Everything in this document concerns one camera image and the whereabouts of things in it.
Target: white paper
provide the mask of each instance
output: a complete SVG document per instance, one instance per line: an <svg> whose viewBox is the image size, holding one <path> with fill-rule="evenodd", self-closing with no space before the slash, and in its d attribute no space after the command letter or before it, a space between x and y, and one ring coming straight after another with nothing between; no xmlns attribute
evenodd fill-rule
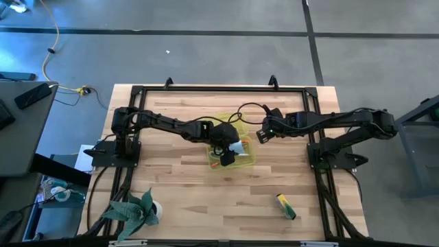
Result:
<svg viewBox="0 0 439 247"><path fill-rule="evenodd" d="M91 166L93 157L84 153L84 150L92 149L93 147L93 145L81 145L80 152L78 153L78 159L76 159L75 169L78 169L82 172L93 171Z"/></svg>

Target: wooden table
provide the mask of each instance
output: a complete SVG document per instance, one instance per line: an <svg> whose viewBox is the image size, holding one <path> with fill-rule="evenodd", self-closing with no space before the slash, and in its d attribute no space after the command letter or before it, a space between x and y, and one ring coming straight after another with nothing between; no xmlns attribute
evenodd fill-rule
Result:
<svg viewBox="0 0 439 247"><path fill-rule="evenodd" d="M112 133L114 109L128 105L131 87L131 84L115 85L103 137ZM335 88L317 89L322 113L339 112ZM276 92L148 92L145 109L186 121L204 115L233 113L246 102L277 107L283 114L303 110L301 94ZM242 112L248 121L261 121L264 117L263 110L257 106L246 106ZM308 138L271 139L261 145L255 134L260 126L248 128L257 154L256 164L224 171L213 171L207 165L205 144L190 143L159 130L142 130L142 153L131 192L140 197L152 187L153 198L163 206L163 217L159 225L144 226L132 237L323 240L316 181L305 155ZM343 133L343 129L326 130L328 137ZM98 173L99 170L93 173L90 185ZM98 219L108 204L114 173L115 168L108 168L96 186L91 222ZM367 235L357 183L343 170L335 170L334 179L341 208L357 229ZM295 220L286 220L276 206L274 195L278 193L285 194L293 206L297 213ZM88 201L78 233L86 231L87 207ZM329 214L335 232L331 210Z"/></svg>

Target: green leaf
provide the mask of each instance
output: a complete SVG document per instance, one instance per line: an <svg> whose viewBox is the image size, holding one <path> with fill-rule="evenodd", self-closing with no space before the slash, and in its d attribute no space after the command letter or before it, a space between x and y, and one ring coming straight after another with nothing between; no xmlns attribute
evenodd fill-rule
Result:
<svg viewBox="0 0 439 247"><path fill-rule="evenodd" d="M135 196L133 196L131 194L131 192L128 192L128 202L131 202L131 203L134 203L134 204L137 204L137 205L140 206L140 199L135 197Z"/></svg>
<svg viewBox="0 0 439 247"><path fill-rule="evenodd" d="M158 224L158 218L157 216L154 214L153 211L151 211L151 213L149 215L146 216L145 218L145 224L147 224L148 226L153 226L155 224Z"/></svg>
<svg viewBox="0 0 439 247"><path fill-rule="evenodd" d="M285 205L285 211L287 212L288 216L294 220L296 217L296 213L294 213L294 210L289 206L288 204Z"/></svg>
<svg viewBox="0 0 439 247"><path fill-rule="evenodd" d="M131 220L140 220L143 217L143 209L137 204L129 202L110 201L110 205L122 215Z"/></svg>
<svg viewBox="0 0 439 247"><path fill-rule="evenodd" d="M138 230L139 226L143 225L142 221L140 220L131 220L129 219L124 230L117 236L117 241L121 242L125 240L127 237L129 237L131 234L135 233L134 230Z"/></svg>
<svg viewBox="0 0 439 247"><path fill-rule="evenodd" d="M119 213L114 209L105 212L104 214L102 214L101 217L112 219L112 220L121 220L121 221L128 220L128 217L124 216L123 214Z"/></svg>
<svg viewBox="0 0 439 247"><path fill-rule="evenodd" d="M149 213L152 207L152 196L151 196L151 189L143 194L142 200L140 201L140 205L145 209L146 213Z"/></svg>

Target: black desk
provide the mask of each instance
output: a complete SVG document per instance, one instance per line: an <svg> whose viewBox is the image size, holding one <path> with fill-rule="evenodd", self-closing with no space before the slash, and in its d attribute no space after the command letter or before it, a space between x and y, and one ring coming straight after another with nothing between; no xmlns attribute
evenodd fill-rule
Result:
<svg viewBox="0 0 439 247"><path fill-rule="evenodd" d="M51 95L23 110L18 109L14 98L42 83L0 82L0 99L16 119L0 130L0 218L8 211L35 202L41 174L85 187L90 181L89 174L35 153L55 98L56 86ZM23 238L30 210L31 207L23 211L23 221L12 238L13 242Z"/></svg>

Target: metal leg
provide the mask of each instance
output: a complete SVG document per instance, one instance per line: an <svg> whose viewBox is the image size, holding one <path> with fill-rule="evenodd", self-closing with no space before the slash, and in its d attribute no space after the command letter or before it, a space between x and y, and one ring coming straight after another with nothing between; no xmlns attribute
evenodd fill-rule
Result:
<svg viewBox="0 0 439 247"><path fill-rule="evenodd" d="M88 187L91 175L68 167L39 154L34 155L31 172L40 172L53 178L59 178L76 185Z"/></svg>

